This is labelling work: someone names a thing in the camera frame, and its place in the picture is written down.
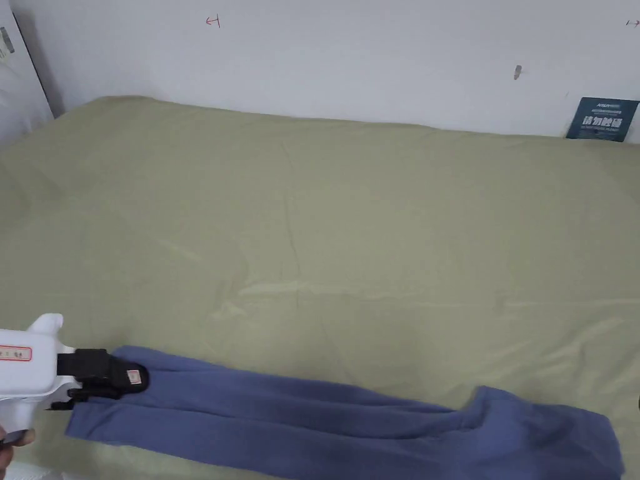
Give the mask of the person's left hand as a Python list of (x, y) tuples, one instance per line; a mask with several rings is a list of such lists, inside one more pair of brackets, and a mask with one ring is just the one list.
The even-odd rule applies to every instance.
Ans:
[(5, 443), (7, 432), (1, 427), (1, 477), (4, 477), (6, 471), (14, 459), (14, 451), (16, 448), (24, 447), (33, 443), (35, 431), (33, 429), (22, 432), (18, 439)]

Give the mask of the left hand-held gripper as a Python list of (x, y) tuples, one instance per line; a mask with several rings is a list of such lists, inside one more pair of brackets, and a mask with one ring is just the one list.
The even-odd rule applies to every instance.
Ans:
[[(2, 446), (16, 446), (33, 426), (38, 409), (69, 400), (78, 388), (77, 350), (64, 345), (58, 332), (64, 318), (39, 316), (25, 330), (1, 330)], [(121, 399), (148, 389), (148, 370), (104, 349), (82, 350), (82, 395)]]

